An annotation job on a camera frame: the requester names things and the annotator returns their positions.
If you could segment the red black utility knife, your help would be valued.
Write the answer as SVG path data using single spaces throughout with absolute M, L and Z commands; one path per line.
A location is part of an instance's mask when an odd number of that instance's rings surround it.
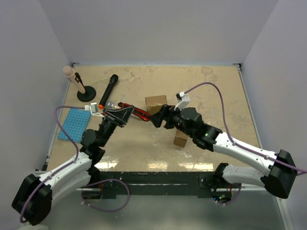
M 127 103 L 119 102 L 119 103 L 118 103 L 118 106 L 119 106 L 120 108 L 127 108 L 127 107 L 130 107 L 131 105 L 130 105 L 130 104 L 127 104 Z M 135 107 L 135 108 L 134 108 L 134 111 L 133 111 L 132 114 L 133 114 L 134 116 L 138 117 L 139 119 L 141 119 L 141 120 L 144 121 L 144 122 L 149 122 L 149 121 L 150 121 L 151 115 L 150 115 L 148 112 L 146 112 L 146 111 L 144 111 L 144 110 L 142 110 L 142 109 L 140 109 L 140 108 L 138 108 L 138 107 Z

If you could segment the taped cardboard box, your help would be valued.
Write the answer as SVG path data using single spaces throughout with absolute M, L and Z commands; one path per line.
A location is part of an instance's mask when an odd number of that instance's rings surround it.
M 165 95 L 149 96 L 145 98 L 146 110 L 150 115 L 158 113 L 164 104 L 167 104 Z

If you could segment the small cardboard box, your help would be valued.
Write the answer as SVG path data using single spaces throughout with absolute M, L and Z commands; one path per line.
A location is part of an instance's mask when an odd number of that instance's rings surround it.
M 188 136 L 181 132 L 180 130 L 177 130 L 175 133 L 173 144 L 179 147 L 184 148 L 188 140 Z

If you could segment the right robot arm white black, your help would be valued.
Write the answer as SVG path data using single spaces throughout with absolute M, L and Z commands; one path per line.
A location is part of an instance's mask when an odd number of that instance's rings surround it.
M 205 178 L 205 185 L 211 188 L 225 188 L 229 184 L 251 184 L 263 187 L 270 194 L 286 199 L 298 174 L 289 152 L 275 153 L 259 149 L 242 141 L 232 139 L 227 133 L 204 123 L 195 108 L 176 110 L 163 105 L 160 111 L 150 117 L 155 127 L 165 121 L 166 129 L 176 128 L 192 139 L 203 150 L 217 152 L 246 164 L 245 167 L 220 163 L 211 176 Z

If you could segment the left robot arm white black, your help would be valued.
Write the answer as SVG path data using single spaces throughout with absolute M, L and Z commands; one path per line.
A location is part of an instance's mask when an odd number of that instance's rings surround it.
M 103 157 L 106 145 L 117 127 L 124 127 L 135 107 L 105 109 L 100 116 L 98 130 L 87 129 L 82 134 L 81 149 L 57 168 L 39 176 L 30 174 L 21 183 L 12 208 L 20 215 L 21 223 L 40 224 L 50 213 L 52 206 L 78 188 L 94 188 L 99 176 L 93 171 Z

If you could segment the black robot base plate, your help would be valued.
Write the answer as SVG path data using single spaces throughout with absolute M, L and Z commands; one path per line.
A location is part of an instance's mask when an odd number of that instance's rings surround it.
M 239 184 L 230 185 L 213 179 L 214 172 L 100 172 L 90 183 L 105 179 L 120 180 L 131 196 L 197 196 L 211 198 L 235 191 Z

